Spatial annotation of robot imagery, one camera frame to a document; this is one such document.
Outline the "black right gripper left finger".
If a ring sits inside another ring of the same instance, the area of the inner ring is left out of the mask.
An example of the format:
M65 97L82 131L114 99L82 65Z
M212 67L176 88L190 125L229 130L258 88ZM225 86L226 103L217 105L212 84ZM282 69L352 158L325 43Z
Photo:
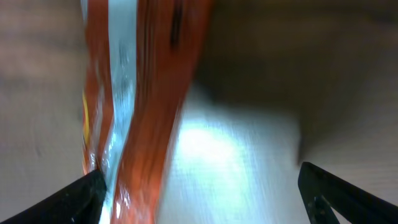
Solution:
M96 169L2 224L98 223L105 195L103 173Z

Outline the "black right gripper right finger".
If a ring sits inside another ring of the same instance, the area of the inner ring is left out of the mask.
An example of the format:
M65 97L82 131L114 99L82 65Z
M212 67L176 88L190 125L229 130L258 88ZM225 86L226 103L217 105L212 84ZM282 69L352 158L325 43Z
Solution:
M397 223L397 206L311 162L302 163L298 188L311 224L338 223L334 211L350 223Z

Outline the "orange snack bar wrapper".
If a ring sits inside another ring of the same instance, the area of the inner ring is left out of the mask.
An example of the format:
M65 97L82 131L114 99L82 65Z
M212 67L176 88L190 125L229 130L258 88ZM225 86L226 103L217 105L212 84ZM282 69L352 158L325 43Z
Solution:
M83 170L106 184L100 223L154 223L210 0L82 0Z

